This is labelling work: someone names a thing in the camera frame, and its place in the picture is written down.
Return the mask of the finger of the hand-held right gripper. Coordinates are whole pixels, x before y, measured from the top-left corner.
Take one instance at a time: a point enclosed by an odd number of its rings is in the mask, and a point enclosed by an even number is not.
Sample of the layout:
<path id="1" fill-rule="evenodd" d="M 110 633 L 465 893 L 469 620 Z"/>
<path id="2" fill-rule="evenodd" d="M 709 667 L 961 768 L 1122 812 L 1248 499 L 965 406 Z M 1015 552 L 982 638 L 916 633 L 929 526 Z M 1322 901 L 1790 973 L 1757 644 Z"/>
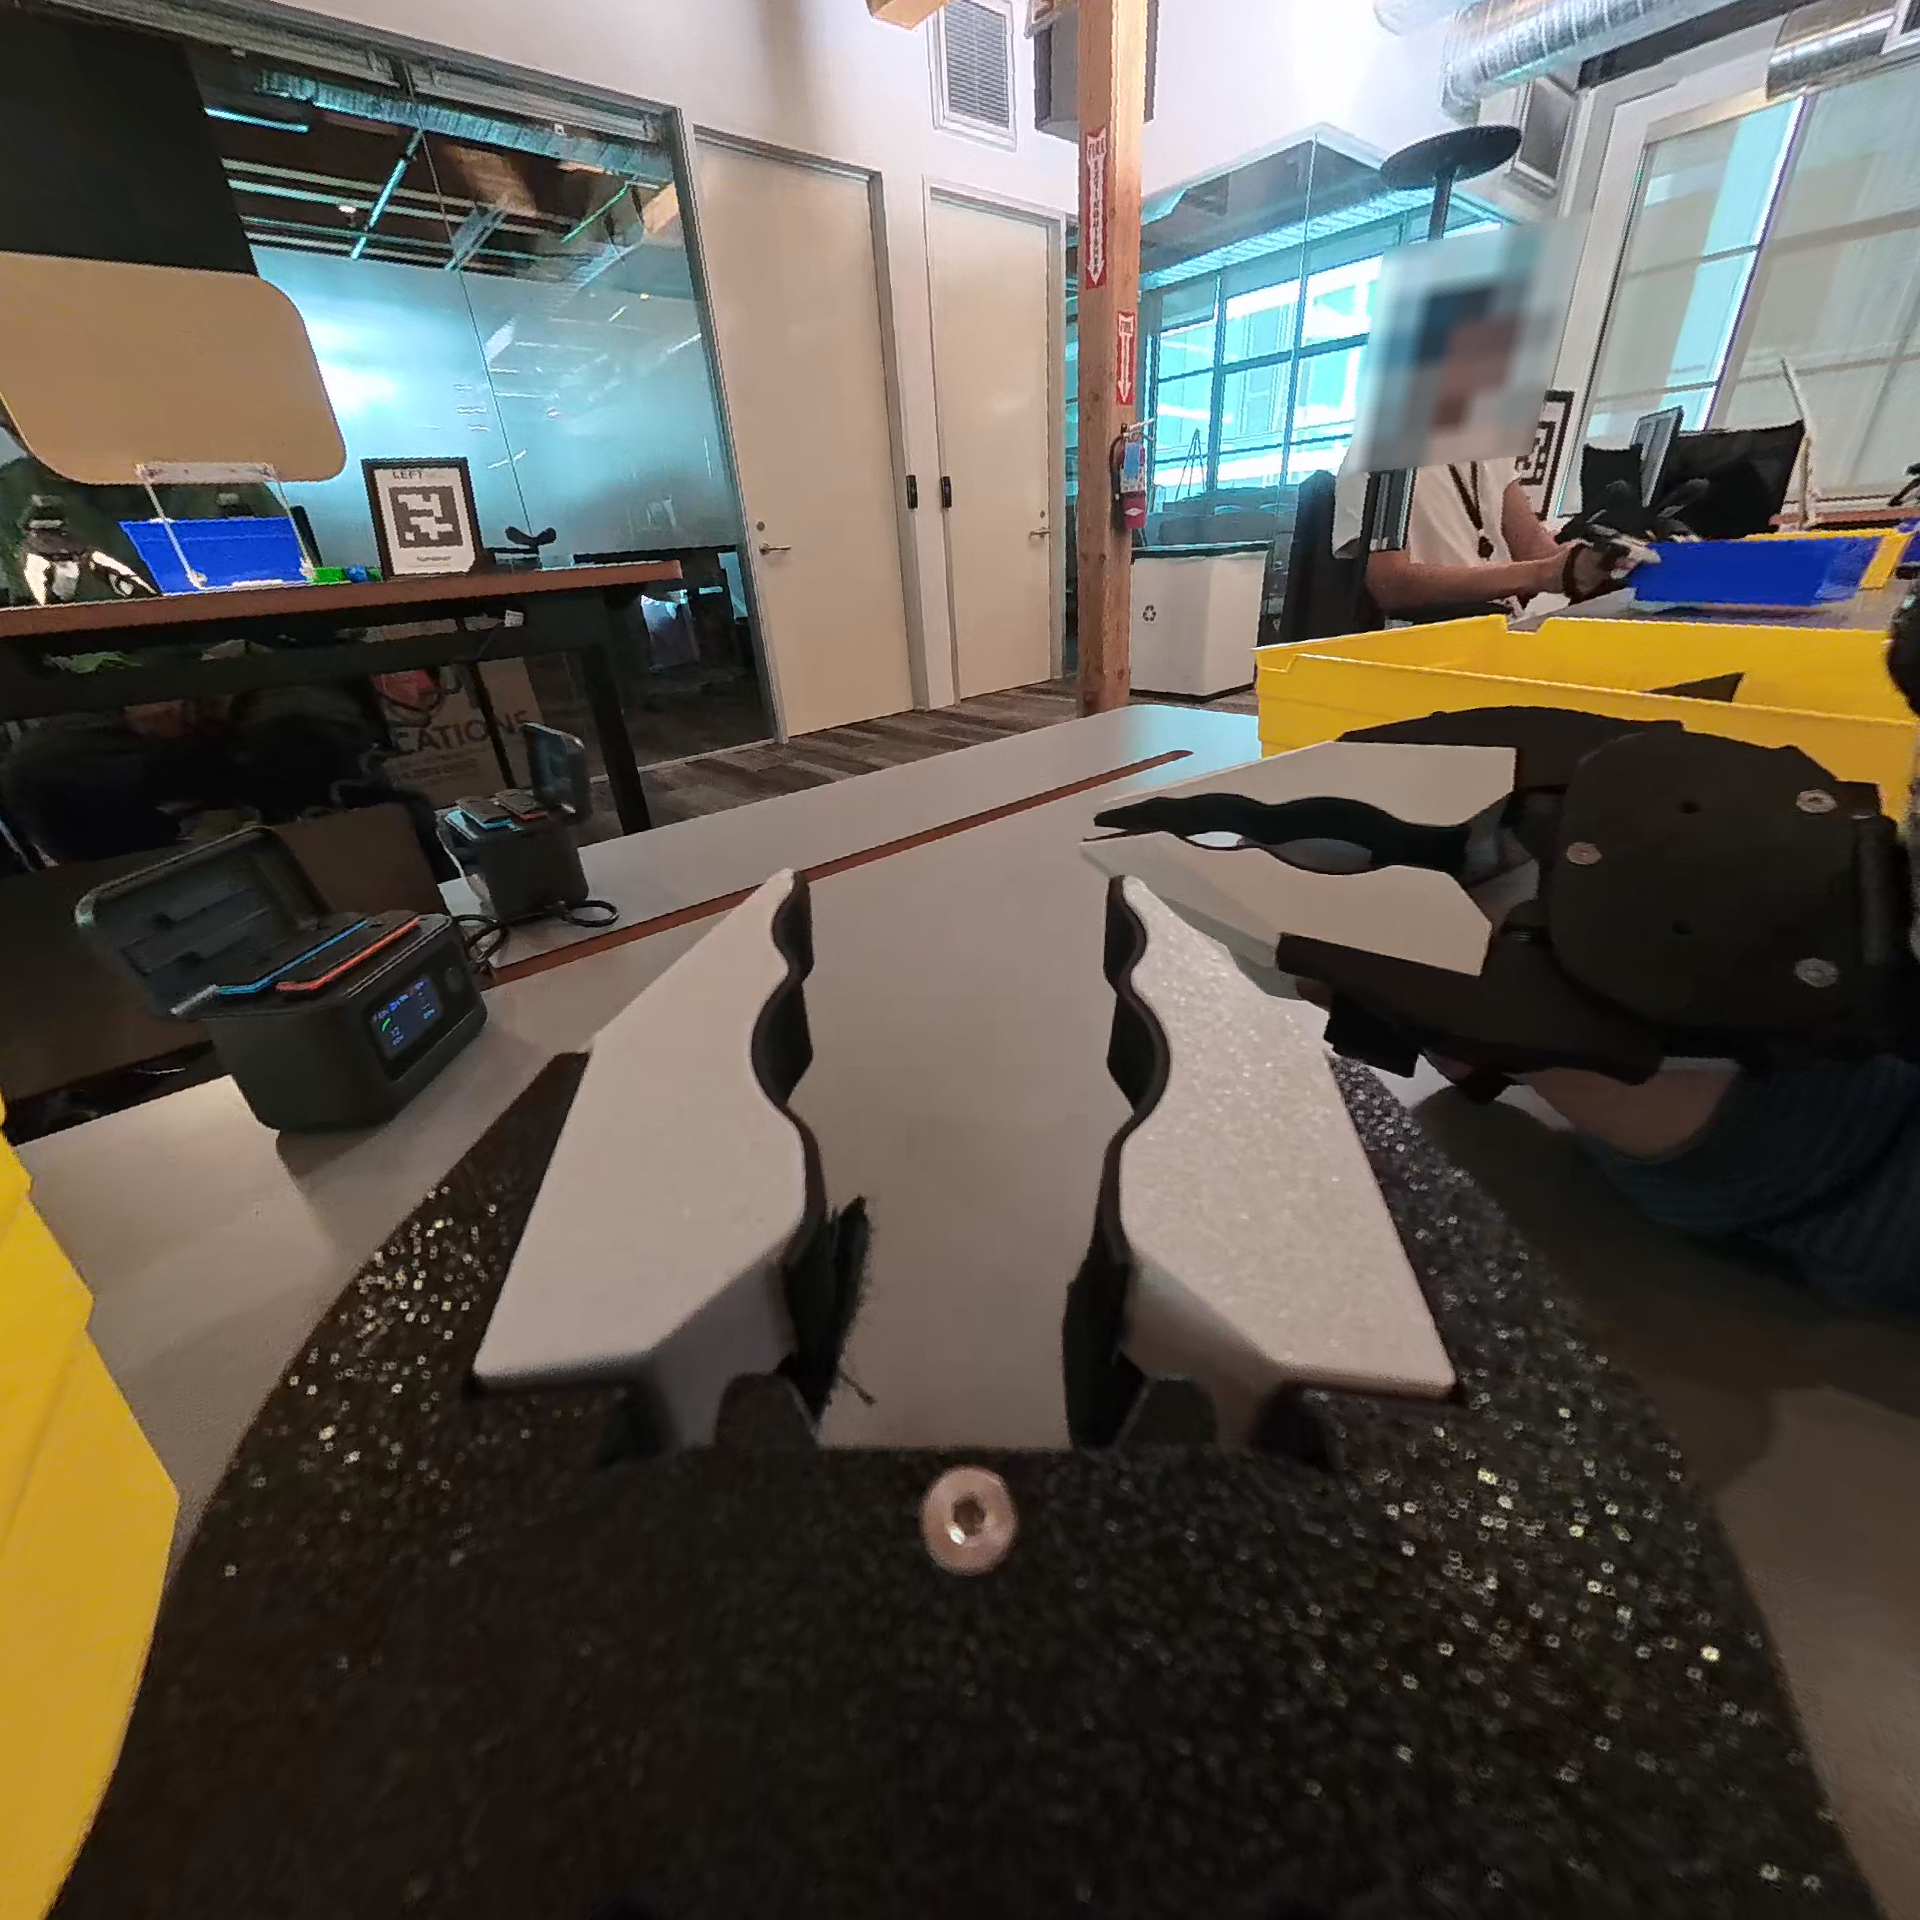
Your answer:
<path id="1" fill-rule="evenodd" d="M 1143 885 L 1165 913 L 1263 971 L 1279 971 L 1284 939 L 1303 939 L 1479 976 L 1495 939 L 1481 908 L 1440 870 L 1304 869 L 1224 833 L 1109 833 L 1079 850 L 1103 875 Z"/>
<path id="2" fill-rule="evenodd" d="M 1511 747 L 1330 741 L 1152 789 L 1094 816 L 1093 852 L 1146 843 L 1261 852 L 1304 873 L 1410 869 L 1479 885 L 1511 870 Z"/>

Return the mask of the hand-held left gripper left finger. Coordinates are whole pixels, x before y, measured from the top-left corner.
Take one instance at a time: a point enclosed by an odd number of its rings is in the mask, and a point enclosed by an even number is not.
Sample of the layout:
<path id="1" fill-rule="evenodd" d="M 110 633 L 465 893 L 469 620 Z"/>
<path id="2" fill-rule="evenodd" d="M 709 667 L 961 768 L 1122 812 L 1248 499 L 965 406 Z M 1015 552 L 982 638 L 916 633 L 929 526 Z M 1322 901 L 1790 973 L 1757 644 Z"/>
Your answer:
<path id="1" fill-rule="evenodd" d="M 471 1357 L 487 1400 L 624 1388 L 653 1445 L 709 1445 L 736 1378 L 799 1355 L 789 1281 L 825 1225 L 808 885 L 767 877 L 592 1041 Z"/>

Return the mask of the person's right forearm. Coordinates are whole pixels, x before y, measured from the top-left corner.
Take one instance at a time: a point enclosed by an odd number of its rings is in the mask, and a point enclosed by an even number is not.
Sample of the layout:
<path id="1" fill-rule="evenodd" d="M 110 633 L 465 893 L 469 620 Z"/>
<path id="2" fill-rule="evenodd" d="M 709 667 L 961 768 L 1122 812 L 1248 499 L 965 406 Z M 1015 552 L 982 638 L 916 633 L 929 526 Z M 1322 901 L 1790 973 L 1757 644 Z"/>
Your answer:
<path id="1" fill-rule="evenodd" d="M 1668 1064 L 1630 1086 L 1550 1067 L 1526 1089 L 1644 1217 L 1737 1243 L 1847 1313 L 1917 1309 L 1917 1067 Z"/>

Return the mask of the white recycling bin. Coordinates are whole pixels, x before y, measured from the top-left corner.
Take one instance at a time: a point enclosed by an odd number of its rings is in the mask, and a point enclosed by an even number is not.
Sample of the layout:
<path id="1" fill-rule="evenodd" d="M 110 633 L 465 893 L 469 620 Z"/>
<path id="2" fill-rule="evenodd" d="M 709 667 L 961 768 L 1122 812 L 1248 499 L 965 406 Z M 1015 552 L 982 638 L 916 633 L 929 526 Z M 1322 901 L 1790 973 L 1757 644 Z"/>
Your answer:
<path id="1" fill-rule="evenodd" d="M 1134 693 L 1214 700 L 1252 686 L 1270 549 L 1178 544 L 1134 553 Z"/>

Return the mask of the small black charging case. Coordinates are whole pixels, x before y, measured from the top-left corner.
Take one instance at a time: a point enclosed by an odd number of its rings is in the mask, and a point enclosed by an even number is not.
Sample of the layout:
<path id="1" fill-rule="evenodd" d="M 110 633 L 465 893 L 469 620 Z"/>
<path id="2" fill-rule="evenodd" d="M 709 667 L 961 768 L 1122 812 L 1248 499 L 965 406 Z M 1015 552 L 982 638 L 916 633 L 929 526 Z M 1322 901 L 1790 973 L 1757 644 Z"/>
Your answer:
<path id="1" fill-rule="evenodd" d="M 590 898 L 575 830 L 592 816 L 592 776 L 581 739 L 525 723 L 519 744 L 528 781 L 462 798 L 437 813 L 437 833 L 493 921 L 557 916 Z"/>

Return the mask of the black charging case with screen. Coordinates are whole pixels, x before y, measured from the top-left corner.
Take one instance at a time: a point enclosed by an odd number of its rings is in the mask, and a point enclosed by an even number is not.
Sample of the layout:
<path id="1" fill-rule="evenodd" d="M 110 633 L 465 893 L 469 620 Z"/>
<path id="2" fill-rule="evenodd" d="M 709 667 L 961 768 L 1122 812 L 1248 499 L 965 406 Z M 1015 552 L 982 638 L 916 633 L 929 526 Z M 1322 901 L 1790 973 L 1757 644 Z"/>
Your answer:
<path id="1" fill-rule="evenodd" d="M 393 1118 L 487 1024 L 457 920 L 328 905 L 264 826 L 94 886 L 76 923 L 149 1016 L 198 1028 L 280 1134 Z"/>

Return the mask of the printed cardboard box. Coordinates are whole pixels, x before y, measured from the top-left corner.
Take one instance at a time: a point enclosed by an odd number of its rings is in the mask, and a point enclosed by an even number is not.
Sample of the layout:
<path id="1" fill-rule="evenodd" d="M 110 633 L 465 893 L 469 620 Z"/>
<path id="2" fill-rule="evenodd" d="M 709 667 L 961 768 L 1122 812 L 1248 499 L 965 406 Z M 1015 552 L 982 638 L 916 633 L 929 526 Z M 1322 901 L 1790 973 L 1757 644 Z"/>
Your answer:
<path id="1" fill-rule="evenodd" d="M 522 778 L 519 729 L 541 717 L 522 661 L 418 667 L 375 677 L 393 752 L 385 779 L 433 806 L 485 798 Z"/>

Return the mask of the black round lamp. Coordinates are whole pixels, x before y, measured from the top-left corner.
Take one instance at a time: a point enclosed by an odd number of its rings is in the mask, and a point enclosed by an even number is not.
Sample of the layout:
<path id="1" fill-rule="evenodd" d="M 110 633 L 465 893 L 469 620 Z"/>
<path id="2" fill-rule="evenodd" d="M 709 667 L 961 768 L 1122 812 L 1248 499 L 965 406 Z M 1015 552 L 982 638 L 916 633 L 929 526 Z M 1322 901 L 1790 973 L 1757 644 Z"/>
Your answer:
<path id="1" fill-rule="evenodd" d="M 1520 145 L 1522 129 L 1500 123 L 1428 134 L 1380 161 L 1378 182 L 1388 192 L 1428 190 L 1426 241 L 1434 243 L 1447 232 L 1456 182 L 1509 164 Z"/>

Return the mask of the dark desk with brown top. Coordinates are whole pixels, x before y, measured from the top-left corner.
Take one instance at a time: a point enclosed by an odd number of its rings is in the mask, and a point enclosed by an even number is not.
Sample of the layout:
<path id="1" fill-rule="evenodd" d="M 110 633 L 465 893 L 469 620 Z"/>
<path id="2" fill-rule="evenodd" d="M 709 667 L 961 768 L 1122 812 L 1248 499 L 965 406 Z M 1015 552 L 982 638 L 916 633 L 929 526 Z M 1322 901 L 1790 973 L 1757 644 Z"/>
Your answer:
<path id="1" fill-rule="evenodd" d="M 644 833 L 653 821 L 616 693 L 616 616 L 680 588 L 685 555 L 5 609 L 2 721 L 562 656 L 620 830 Z"/>

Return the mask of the framed marker tag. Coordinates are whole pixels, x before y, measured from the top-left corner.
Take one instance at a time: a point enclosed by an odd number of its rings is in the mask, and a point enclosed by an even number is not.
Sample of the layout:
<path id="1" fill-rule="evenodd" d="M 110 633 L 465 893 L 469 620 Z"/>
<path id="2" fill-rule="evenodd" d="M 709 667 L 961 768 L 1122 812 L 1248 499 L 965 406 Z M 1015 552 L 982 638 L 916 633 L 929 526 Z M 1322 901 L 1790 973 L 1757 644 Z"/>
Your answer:
<path id="1" fill-rule="evenodd" d="M 465 457 L 362 459 L 383 580 L 464 579 L 487 562 Z"/>

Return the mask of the tan rounded board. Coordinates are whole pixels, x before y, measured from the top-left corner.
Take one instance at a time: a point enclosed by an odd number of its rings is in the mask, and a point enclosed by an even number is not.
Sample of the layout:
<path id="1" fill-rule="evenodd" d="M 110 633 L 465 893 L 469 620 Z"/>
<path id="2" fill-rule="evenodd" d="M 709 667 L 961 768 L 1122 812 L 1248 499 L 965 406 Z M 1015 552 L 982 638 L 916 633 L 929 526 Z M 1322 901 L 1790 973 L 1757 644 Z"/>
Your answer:
<path id="1" fill-rule="evenodd" d="M 88 488 L 229 465 L 301 484 L 348 465 L 303 320 L 254 275 L 2 254 L 2 403 L 40 465 Z"/>

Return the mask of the black panel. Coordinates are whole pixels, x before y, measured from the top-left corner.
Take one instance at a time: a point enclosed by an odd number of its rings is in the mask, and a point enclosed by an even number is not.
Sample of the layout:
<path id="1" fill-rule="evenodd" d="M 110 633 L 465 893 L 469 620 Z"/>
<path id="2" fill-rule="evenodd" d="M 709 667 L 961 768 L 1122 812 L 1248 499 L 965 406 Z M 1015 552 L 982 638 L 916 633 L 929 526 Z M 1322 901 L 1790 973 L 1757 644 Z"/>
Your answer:
<path id="1" fill-rule="evenodd" d="M 256 275 L 176 40 L 2 9 L 2 251 Z"/>

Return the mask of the wooden post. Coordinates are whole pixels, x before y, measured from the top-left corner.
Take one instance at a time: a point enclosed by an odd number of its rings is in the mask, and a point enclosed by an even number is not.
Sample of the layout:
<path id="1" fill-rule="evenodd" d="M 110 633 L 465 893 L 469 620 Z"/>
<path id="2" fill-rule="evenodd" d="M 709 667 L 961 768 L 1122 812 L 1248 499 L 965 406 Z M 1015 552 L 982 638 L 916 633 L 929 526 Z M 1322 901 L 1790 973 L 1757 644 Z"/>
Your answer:
<path id="1" fill-rule="evenodd" d="M 1110 270 L 1101 289 L 1079 283 L 1077 261 L 1077 689 L 1081 713 L 1132 700 L 1132 552 L 1113 529 L 1109 450 L 1136 410 L 1114 403 L 1113 328 L 1137 314 L 1146 3 L 1073 6 L 1077 132 L 1110 129 Z"/>

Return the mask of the silver ceiling duct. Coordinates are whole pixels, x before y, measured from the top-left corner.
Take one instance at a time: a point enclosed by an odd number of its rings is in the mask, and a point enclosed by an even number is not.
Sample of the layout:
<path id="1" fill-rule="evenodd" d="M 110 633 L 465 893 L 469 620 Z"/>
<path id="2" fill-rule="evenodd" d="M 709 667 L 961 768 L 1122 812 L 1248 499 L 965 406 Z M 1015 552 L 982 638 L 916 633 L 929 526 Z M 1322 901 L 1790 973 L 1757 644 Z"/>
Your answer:
<path id="1" fill-rule="evenodd" d="M 1718 107 L 1754 109 L 1916 59 L 1916 4 L 1481 3 L 1374 4 L 1374 14 L 1398 37 L 1447 28 L 1437 109 L 1456 129 L 1540 77 L 1575 74 L 1577 89 L 1605 89 L 1636 68 L 1631 52 L 1660 67 L 1769 24 L 1780 30 L 1764 67 Z"/>

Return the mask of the wall air vent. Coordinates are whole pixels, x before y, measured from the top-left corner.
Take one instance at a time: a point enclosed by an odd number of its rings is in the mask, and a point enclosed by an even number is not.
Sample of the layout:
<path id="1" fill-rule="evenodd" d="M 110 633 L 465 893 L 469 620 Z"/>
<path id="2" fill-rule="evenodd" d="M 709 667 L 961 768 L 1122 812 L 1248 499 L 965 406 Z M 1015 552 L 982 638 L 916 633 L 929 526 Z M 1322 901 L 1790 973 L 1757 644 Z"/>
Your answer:
<path id="1" fill-rule="evenodd" d="M 1017 145 L 1015 14 L 948 3 L 928 19 L 933 126 L 1001 149 Z"/>

